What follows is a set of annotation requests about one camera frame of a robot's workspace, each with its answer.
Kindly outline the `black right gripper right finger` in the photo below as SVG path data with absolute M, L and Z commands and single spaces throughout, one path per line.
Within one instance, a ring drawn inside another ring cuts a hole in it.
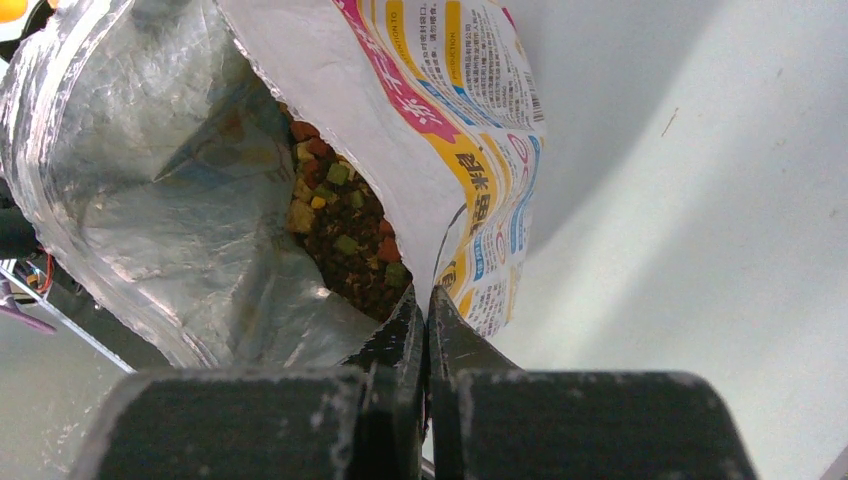
M 752 479 L 713 386 L 685 371 L 516 366 L 436 287 L 427 317 L 439 479 Z

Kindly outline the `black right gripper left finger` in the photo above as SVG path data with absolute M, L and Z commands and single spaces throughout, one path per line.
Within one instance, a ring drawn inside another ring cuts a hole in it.
M 407 290 L 330 367 L 148 370 L 104 402 L 74 479 L 420 479 L 425 325 Z

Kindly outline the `cat food bag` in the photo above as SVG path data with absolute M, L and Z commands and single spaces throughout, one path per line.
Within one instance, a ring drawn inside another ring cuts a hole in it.
M 495 1 L 64 1 L 1 80 L 38 240 L 177 367 L 511 319 L 545 123 Z

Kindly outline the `yellow plastic food scoop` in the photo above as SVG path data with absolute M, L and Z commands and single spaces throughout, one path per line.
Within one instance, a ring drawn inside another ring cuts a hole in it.
M 0 23 L 15 22 L 29 10 L 28 0 L 0 0 Z

